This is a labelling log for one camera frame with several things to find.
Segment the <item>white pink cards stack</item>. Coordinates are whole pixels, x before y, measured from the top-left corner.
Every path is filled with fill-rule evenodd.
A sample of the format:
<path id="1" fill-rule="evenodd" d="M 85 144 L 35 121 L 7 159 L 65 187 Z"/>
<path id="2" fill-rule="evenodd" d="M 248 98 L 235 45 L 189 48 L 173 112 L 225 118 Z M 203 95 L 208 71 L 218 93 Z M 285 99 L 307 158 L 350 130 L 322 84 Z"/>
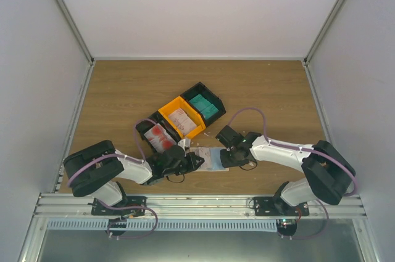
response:
<path id="1" fill-rule="evenodd" d="M 190 119 L 187 113 L 181 108 L 173 111 L 168 117 L 170 121 L 177 127 L 177 129 L 180 130 L 183 136 L 188 135 L 197 127 L 195 122 Z"/>

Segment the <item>orange bin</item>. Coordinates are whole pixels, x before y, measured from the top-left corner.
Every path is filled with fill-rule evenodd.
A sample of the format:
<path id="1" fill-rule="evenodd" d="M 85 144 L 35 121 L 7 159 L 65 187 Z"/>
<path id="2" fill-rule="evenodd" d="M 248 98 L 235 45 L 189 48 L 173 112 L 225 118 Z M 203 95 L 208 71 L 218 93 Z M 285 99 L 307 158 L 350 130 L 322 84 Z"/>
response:
<path id="1" fill-rule="evenodd" d="M 192 139 L 206 129 L 200 113 L 181 96 L 161 107 L 159 113 L 182 139 Z"/>

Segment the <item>black bin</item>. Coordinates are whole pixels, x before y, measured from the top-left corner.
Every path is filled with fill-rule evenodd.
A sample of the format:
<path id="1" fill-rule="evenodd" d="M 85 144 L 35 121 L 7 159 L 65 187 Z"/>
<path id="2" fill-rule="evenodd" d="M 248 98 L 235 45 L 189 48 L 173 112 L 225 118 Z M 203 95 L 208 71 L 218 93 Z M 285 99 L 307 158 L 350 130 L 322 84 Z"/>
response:
<path id="1" fill-rule="evenodd" d="M 183 92 L 181 97 L 200 114 L 206 127 L 226 114 L 222 100 L 202 82 Z"/>
<path id="2" fill-rule="evenodd" d="M 159 111 L 139 121 L 135 125 L 135 130 L 154 152 L 163 153 L 181 140 L 175 128 Z"/>

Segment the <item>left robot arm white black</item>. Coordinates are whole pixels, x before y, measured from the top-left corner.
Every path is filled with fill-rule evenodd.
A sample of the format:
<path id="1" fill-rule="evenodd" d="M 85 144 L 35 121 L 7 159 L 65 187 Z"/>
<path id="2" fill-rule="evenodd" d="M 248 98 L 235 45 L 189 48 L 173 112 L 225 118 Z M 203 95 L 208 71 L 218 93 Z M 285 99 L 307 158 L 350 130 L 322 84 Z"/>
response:
<path id="1" fill-rule="evenodd" d="M 71 188 L 74 197 L 90 195 L 105 203 L 113 215 L 121 215 L 127 209 L 127 200 L 122 185 L 115 182 L 115 178 L 149 186 L 170 176 L 197 171 L 204 162 L 195 152 L 187 152 L 178 144 L 162 153 L 137 159 L 105 140 L 69 155 L 63 164 L 67 187 Z"/>

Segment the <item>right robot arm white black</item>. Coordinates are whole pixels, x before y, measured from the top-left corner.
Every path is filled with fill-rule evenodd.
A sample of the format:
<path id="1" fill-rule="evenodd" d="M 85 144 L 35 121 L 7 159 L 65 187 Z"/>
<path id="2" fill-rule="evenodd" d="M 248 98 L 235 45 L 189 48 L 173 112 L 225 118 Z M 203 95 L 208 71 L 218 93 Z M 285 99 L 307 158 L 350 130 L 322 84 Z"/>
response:
<path id="1" fill-rule="evenodd" d="M 216 139 L 225 147 L 220 151 L 225 168 L 272 162 L 304 174 L 301 180 L 284 182 L 275 192 L 273 208 L 279 215 L 286 216 L 296 206 L 312 200 L 338 205 L 344 196 L 356 193 L 355 169 L 327 141 L 291 144 L 255 132 L 242 135 L 229 125 Z"/>

